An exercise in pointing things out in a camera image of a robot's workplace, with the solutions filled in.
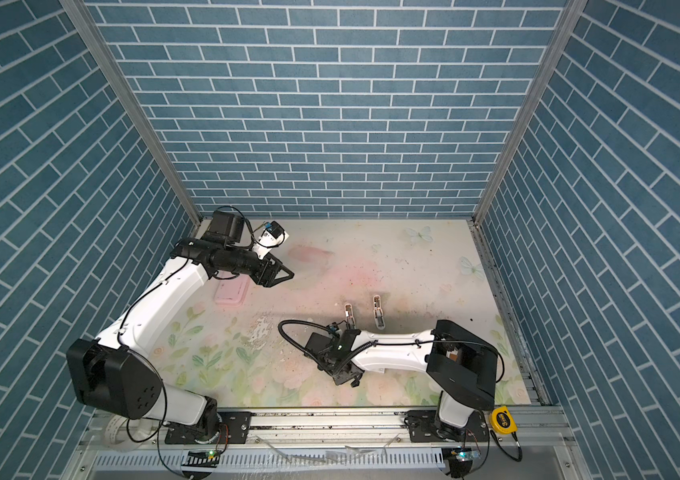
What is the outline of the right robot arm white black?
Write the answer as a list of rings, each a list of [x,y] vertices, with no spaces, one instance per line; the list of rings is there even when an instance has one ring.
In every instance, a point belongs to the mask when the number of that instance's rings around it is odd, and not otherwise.
[[[496,347],[451,320],[431,330],[380,334],[328,327],[312,333],[300,350],[337,385],[356,386],[367,372],[424,373],[441,389],[436,424],[463,430],[470,416],[495,407],[504,361]]]

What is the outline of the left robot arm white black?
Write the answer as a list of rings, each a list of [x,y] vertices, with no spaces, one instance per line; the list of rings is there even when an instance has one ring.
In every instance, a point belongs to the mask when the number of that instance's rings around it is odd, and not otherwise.
[[[69,347],[66,358],[78,401],[129,420],[185,426],[203,439],[215,436],[216,401],[166,385],[148,356],[185,302],[210,280],[244,275],[270,288],[292,279],[293,271],[272,253],[288,237],[276,221],[255,230],[237,208],[216,210],[201,236],[176,243],[158,277],[113,325]]]

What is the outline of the yellow tape measure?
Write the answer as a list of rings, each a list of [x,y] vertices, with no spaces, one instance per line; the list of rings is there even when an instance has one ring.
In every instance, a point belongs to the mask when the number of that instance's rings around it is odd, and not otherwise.
[[[490,414],[492,431],[500,435],[515,435],[518,426],[507,406],[499,406]]]

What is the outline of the clear tape roll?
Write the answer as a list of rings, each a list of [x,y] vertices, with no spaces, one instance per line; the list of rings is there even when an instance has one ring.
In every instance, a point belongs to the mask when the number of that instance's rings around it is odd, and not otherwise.
[[[151,419],[129,420],[112,415],[102,431],[102,444],[117,452],[131,452],[139,448],[141,440],[154,432]]]

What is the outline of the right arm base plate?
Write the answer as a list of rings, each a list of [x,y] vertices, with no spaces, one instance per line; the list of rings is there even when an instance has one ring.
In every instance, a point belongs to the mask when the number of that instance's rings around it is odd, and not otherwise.
[[[437,418],[435,409],[410,410],[404,417],[412,443],[483,442],[488,440],[487,425],[480,411],[473,411],[464,428],[453,427]]]

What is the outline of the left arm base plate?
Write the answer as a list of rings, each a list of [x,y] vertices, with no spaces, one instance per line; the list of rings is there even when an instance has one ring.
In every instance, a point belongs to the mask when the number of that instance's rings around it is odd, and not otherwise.
[[[249,435],[253,413],[250,411],[234,410],[219,411],[217,420],[217,435],[205,440],[195,427],[171,423],[166,433],[165,443],[168,445],[215,445],[245,444]]]

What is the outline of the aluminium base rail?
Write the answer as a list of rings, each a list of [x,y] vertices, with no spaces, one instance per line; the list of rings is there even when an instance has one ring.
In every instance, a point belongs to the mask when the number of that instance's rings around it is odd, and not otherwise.
[[[410,410],[435,409],[434,407],[337,407],[337,408],[254,408],[249,435],[245,444],[168,445],[165,443],[169,426],[163,426],[158,436],[141,443],[138,449],[155,452],[157,449],[212,450],[271,448],[288,449],[341,449],[352,450],[393,448],[480,448],[502,446],[514,453],[516,444],[525,449],[533,446],[560,447],[574,443],[571,428],[559,407],[521,405],[510,408],[517,426],[517,436],[500,435],[492,439],[490,415],[484,414],[489,435],[483,442],[429,442],[412,443],[404,425]],[[102,431],[108,416],[98,414],[88,428],[79,448],[84,451],[115,451],[102,444]]]

